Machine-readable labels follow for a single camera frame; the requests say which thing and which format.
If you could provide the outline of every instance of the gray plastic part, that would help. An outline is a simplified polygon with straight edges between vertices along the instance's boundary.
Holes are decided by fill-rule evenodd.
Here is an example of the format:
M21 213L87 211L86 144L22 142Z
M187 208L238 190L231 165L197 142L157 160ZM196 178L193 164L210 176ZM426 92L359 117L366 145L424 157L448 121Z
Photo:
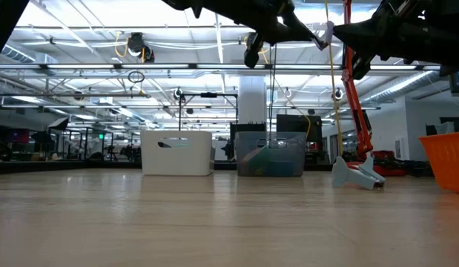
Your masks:
M367 160L359 165L359 171L348 167L342 157L338 157L333 164L333 186L340 188L345 182L351 182L369 190L382 186L386 179L377 174L374 170L374 160L368 156Z

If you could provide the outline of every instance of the clear plastic bin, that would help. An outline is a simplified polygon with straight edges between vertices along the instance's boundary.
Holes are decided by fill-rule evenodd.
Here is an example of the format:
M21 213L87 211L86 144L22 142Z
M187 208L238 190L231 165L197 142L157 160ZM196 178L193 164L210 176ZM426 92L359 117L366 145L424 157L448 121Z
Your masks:
M305 133L236 133L237 174L242 177L301 177L305 146Z

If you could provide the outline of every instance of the white pillar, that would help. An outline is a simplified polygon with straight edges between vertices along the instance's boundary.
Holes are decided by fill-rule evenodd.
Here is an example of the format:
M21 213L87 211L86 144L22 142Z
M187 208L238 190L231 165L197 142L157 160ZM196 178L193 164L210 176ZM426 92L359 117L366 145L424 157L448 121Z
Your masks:
M264 76L239 78L239 123L267 122L267 85Z

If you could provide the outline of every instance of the wooden floor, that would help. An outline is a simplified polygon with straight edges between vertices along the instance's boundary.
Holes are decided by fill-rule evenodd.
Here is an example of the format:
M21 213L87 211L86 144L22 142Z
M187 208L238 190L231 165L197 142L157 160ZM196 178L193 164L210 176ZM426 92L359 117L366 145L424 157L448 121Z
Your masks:
M0 176L0 266L459 266L459 194L300 178Z

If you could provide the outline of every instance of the yellow cable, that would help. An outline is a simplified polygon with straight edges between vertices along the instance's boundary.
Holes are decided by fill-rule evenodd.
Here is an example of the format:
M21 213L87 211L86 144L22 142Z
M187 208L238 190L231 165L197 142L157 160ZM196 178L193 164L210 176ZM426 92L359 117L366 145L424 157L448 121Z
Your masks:
M329 21L328 0L325 0L325 10L326 10L326 21L328 22ZM329 52L330 52L330 65L331 65L331 85L333 87L334 118L336 119L336 124L338 128L338 148L340 150L340 155L343 155L343 137L341 134L340 114L338 113L338 101L335 97L336 88L334 86L333 51L331 49L331 44L329 44Z
M119 41L119 36L120 36L120 32L117 32L116 43ZM126 41L125 41L125 53L124 53L124 55L120 54L119 51L117 50L117 44L114 46L114 48L115 48L115 51L116 51L117 56L119 56L119 57L121 57L121 58L124 58L124 57L127 55L127 50L128 50L128 38L127 38Z
M279 85L279 90L282 91L284 97L290 102L290 104L292 105L292 107L295 107L295 109L300 112L300 114L302 114L305 119L308 121L308 130L306 131L306 138L308 139L308 135L310 134L310 130L311 130L311 120L308 116L306 116L302 111L300 111L300 109L296 108L295 104L290 100L290 98L285 94L285 92L282 90L282 88L280 87L280 84L279 82L277 82L277 84Z

